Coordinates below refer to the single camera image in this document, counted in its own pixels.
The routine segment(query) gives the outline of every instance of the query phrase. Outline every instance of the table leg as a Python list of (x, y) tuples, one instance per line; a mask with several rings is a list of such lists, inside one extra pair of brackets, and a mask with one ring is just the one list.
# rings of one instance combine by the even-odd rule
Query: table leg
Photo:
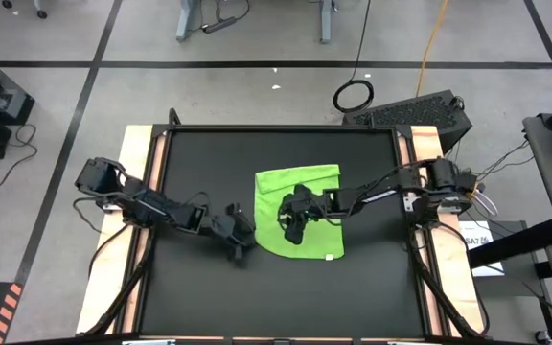
[(552, 245), (552, 219), (470, 251), (470, 267), (493, 264)]
[(195, 4), (195, 0), (180, 0), (180, 18), (178, 18), (178, 29), (176, 29), (176, 40), (178, 42), (182, 42), (187, 38), (191, 13)]
[(321, 0), (321, 43), (332, 40), (332, 0)]

